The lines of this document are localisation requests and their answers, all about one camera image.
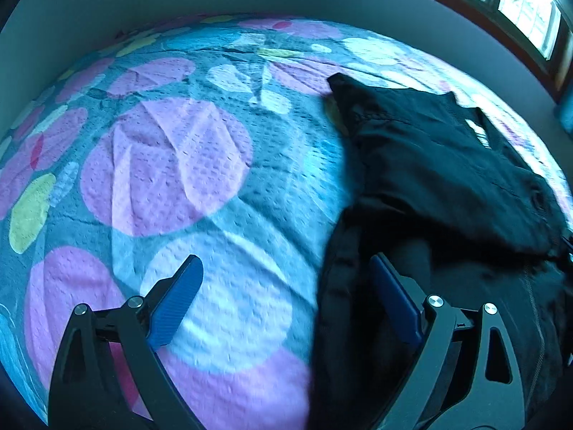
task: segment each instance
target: fabric seam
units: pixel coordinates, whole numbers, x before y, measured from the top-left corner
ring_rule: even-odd
[[[529,407],[531,402],[531,397],[533,395],[534,389],[537,386],[537,382],[539,379],[539,375],[541,373],[541,366],[543,365],[543,358],[545,357],[545,337],[543,336],[543,332],[541,330],[541,324],[539,320],[539,312],[537,309],[537,304],[535,303],[535,297],[533,293],[533,289],[531,288],[531,281],[529,280],[529,268],[526,267],[525,269],[525,286],[527,288],[527,293],[529,295],[529,302],[531,303],[531,308],[534,313],[535,319],[535,326],[537,327],[539,333],[539,340],[540,340],[540,347],[539,347],[539,356],[537,360],[537,365],[535,367],[534,379],[531,382],[531,386],[529,387],[529,392],[527,396],[527,401],[525,403],[525,409]]]

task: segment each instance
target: metal screw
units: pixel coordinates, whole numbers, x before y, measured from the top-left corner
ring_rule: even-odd
[[[495,315],[497,313],[497,307],[489,302],[483,306],[483,310],[485,310],[489,315]]]
[[[85,304],[78,304],[74,307],[73,313],[76,315],[84,315],[88,311],[88,306]]]
[[[428,303],[432,307],[442,307],[443,306],[443,299],[439,296],[430,296],[430,297],[428,297]]]
[[[130,297],[127,301],[127,305],[132,309],[137,309],[143,305],[143,298],[141,296]]]

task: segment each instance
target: blue gripper pad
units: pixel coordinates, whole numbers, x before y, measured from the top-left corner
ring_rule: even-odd
[[[416,290],[419,299],[424,298],[422,290],[411,278],[400,276],[383,255],[375,255],[370,259],[370,272],[393,330],[400,341],[417,349],[424,336],[421,318],[423,306],[416,306],[404,285]]]
[[[177,270],[173,284],[151,314],[147,343],[154,351],[171,342],[201,283],[203,283],[201,259],[189,257]]]

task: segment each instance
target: black garment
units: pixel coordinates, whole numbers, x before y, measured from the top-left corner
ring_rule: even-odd
[[[331,237],[319,283],[310,428],[365,429],[411,361],[373,294],[366,266],[397,271],[450,305],[500,310],[528,416],[548,399],[571,351],[563,214],[479,109],[413,89],[329,79],[365,167],[365,187]],[[484,146],[468,121],[482,127]]]
[[[564,430],[573,422],[573,367],[568,367],[549,400],[523,430]]]

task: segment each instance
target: textured fabric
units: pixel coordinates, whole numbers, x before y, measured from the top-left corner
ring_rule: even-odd
[[[0,360],[42,418],[73,306],[117,307],[195,253],[203,287],[160,350],[182,396],[208,430],[304,427],[318,274],[361,182],[337,72],[480,106],[573,217],[525,121],[408,45],[284,15],[143,27],[77,60],[0,139]]]
[[[556,265],[567,266],[567,226],[553,192],[451,94],[343,74],[329,83],[365,187],[333,232],[320,281],[312,428],[369,428],[412,360],[372,294],[367,263],[378,252],[452,306],[499,306],[533,415],[571,353],[573,291]]]
[[[561,377],[551,398],[523,430],[568,430],[573,419],[573,367]]]

